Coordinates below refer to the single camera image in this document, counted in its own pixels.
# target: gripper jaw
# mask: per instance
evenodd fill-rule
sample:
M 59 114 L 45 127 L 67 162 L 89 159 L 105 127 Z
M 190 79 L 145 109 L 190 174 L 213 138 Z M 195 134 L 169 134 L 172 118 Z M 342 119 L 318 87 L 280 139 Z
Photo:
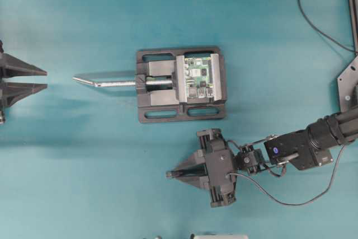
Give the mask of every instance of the gripper jaw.
M 0 50 L 0 124 L 5 122 L 3 112 L 5 108 L 47 88 L 47 84 L 3 81 L 4 78 L 19 76 L 47 76 L 47 72 Z
M 1 78 L 47 76 L 47 72 L 7 53 L 0 53 Z
M 220 129 L 197 132 L 200 147 L 188 159 L 168 171 L 167 178 L 208 190 L 211 207 L 232 204 L 235 199 L 236 178 L 227 176 L 237 171 L 234 154 L 221 135 Z

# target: black cable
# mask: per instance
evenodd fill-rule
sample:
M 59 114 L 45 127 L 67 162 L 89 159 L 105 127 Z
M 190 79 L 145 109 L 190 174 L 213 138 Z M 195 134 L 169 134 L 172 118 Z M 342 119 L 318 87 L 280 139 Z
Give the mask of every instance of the black cable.
M 322 36 L 324 36 L 325 38 L 329 39 L 330 41 L 332 41 L 333 43 L 337 44 L 338 46 L 340 46 L 341 48 L 350 51 L 352 53 L 357 53 L 358 51 L 352 50 L 346 46 L 344 46 L 343 44 L 339 43 L 337 40 L 335 40 L 334 38 L 332 38 L 331 36 L 327 35 L 326 33 L 324 33 L 322 30 L 320 30 L 319 28 L 317 28 L 312 22 L 311 20 L 307 17 L 306 13 L 303 11 L 302 5 L 301 5 L 301 0 L 297 0 L 298 2 L 298 7 L 303 15 L 303 17 L 306 19 L 307 23 L 313 28 L 315 29 L 315 31 L 319 32 Z
M 273 170 L 271 170 L 272 167 L 269 167 L 267 164 L 263 164 L 262 165 L 265 170 L 267 170 L 272 176 L 275 176 L 275 177 L 283 177 L 284 175 L 286 175 L 286 164 L 283 164 L 282 165 L 282 170 L 281 170 L 281 174 L 276 174 L 275 172 L 273 172 Z
M 311 200 L 308 200 L 308 201 L 305 201 L 304 203 L 299 203 L 299 204 L 288 204 L 288 203 L 283 203 L 279 200 L 277 200 L 275 197 L 273 197 L 271 194 L 269 194 L 256 180 L 252 179 L 251 177 L 249 176 L 246 176 L 244 174 L 240 174 L 240 173 L 229 173 L 228 175 L 234 175 L 234 176 L 240 176 L 240 177 L 244 177 L 245 179 L 251 181 L 252 183 L 254 183 L 256 185 L 256 187 L 258 187 L 259 190 L 261 190 L 261 192 L 263 192 L 264 194 L 266 194 L 268 197 L 270 197 L 270 199 L 272 199 L 273 201 L 281 204 L 281 205 L 285 205 L 287 207 L 299 207 L 301 205 L 306 205 L 306 204 L 310 204 L 314 201 L 316 201 L 318 198 L 322 197 L 324 194 L 326 194 L 329 189 L 331 188 L 332 184 L 333 184 L 333 181 L 335 180 L 335 175 L 336 175 L 336 171 L 337 171 L 337 168 L 338 168 L 338 164 L 340 162 L 340 158 L 342 156 L 342 153 L 345 149 L 345 146 L 342 146 L 338 156 L 337 156 L 337 160 L 336 160 L 336 163 L 335 163 L 335 167 L 333 168 L 333 171 L 332 171 L 332 176 L 331 176 L 331 180 L 329 181 L 329 184 L 328 184 L 328 187 L 323 191 L 321 192 L 320 194 L 318 194 L 317 196 L 313 197 Z

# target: electronic component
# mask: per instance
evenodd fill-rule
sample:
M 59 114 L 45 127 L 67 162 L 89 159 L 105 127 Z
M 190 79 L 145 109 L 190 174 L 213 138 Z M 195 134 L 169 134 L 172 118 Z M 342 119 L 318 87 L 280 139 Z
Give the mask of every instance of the electronic component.
M 162 60 L 167 55 L 173 59 Z M 81 74 L 73 79 L 95 87 L 135 86 L 142 123 L 221 119 L 226 115 L 225 66 L 218 47 L 139 51 L 136 73 L 132 81 L 97 82 L 87 78 L 93 78 L 93 74 Z M 206 114 L 208 107 L 216 108 L 218 113 Z M 191 114 L 192 109 L 203 109 L 203 112 Z M 165 116 L 161 111 L 174 111 L 175 115 Z
M 204 88 L 204 87 L 198 88 L 198 89 L 197 89 L 197 96 L 198 96 L 199 98 L 206 97 L 206 88 Z
M 196 87 L 189 87 L 189 97 L 197 97 L 197 90 Z

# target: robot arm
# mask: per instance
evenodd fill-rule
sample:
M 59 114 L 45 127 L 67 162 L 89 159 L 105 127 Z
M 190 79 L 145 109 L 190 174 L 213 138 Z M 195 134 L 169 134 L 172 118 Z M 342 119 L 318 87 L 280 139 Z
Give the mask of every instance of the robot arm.
M 292 163 L 298 170 L 306 170 L 333 162 L 329 149 L 350 144 L 358 137 L 358 106 L 344 113 L 318 119 L 304 130 L 281 136 L 272 135 L 243 146 L 238 146 L 232 140 L 226 141 L 220 129 L 197 132 L 197 136 L 200 149 L 173 171 L 167 172 L 167 177 L 208 190 L 211 207 L 220 207 L 236 201 L 235 175 L 242 176 L 237 174 L 237 171 L 246 171 L 251 176 L 268 170 L 276 176 L 282 176 L 287 163 Z M 254 148 L 262 142 L 269 161 L 264 159 L 260 149 Z M 239 149 L 236 155 L 229 148 L 229 143 L 233 143 Z M 268 163 L 282 167 L 282 174 L 273 173 Z M 250 177 L 249 179 L 260 188 L 258 183 Z

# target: cable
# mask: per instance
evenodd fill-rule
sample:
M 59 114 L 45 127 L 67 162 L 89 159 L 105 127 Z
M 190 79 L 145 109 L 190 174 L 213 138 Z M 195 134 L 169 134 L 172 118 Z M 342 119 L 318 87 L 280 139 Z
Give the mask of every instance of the cable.
M 282 170 L 281 170 L 281 174 L 276 174 L 275 172 L 273 172 L 273 170 L 271 170 L 272 167 L 269 167 L 267 164 L 263 164 L 262 165 L 265 170 L 267 170 L 272 176 L 275 176 L 275 177 L 283 177 L 284 175 L 286 175 L 286 164 L 283 164 L 282 165 Z
M 234 140 L 227 140 L 227 142 L 233 144 L 241 152 L 240 146 Z
M 340 152 L 339 152 L 339 154 L 337 156 L 335 167 L 333 168 L 331 180 L 329 181 L 328 187 L 323 192 L 321 192 L 317 196 L 313 197 L 311 200 L 305 201 L 304 203 L 299 203 L 299 204 L 283 203 L 283 202 L 277 200 L 271 194 L 269 194 L 256 180 L 252 179 L 251 177 L 246 176 L 244 174 L 240 174 L 240 173 L 229 173 L 228 175 L 244 177 L 245 179 L 247 179 L 247 180 L 251 181 L 252 183 L 254 183 L 256 185 L 256 187 L 258 187 L 258 189 L 261 190 L 261 192 L 263 192 L 268 197 L 270 197 L 270 199 L 272 199 L 273 201 L 275 201 L 275 202 L 277 202 L 277 203 L 279 203 L 281 205 L 284 205 L 284 206 L 287 206 L 287 207 L 299 207 L 301 205 L 310 204 L 310 203 L 316 201 L 318 198 L 322 197 L 324 194 L 326 194 L 329 191 L 329 189 L 331 188 L 331 186 L 333 184 L 333 181 L 335 180 L 335 175 L 336 175 L 336 172 L 337 172 L 338 164 L 340 162 L 340 159 L 341 159 L 341 156 L 342 156 L 342 153 L 343 153 L 344 149 L 345 149 L 345 146 L 342 146 L 342 148 L 341 148 L 341 150 L 340 150 Z
M 325 38 L 329 39 L 330 41 L 332 41 L 333 43 L 337 44 L 338 46 L 340 46 L 341 48 L 350 51 L 352 53 L 357 53 L 358 51 L 352 50 L 346 46 L 344 46 L 343 44 L 339 43 L 337 40 L 335 40 L 334 38 L 332 38 L 331 36 L 327 35 L 326 33 L 324 33 L 322 30 L 320 30 L 319 28 L 317 28 L 312 22 L 311 20 L 307 17 L 306 13 L 303 11 L 302 5 L 301 5 L 301 0 L 297 0 L 298 2 L 298 7 L 303 15 L 303 17 L 305 18 L 305 20 L 307 21 L 307 23 L 313 28 L 315 29 L 315 31 L 317 31 L 318 33 L 320 33 L 322 36 L 324 36 Z

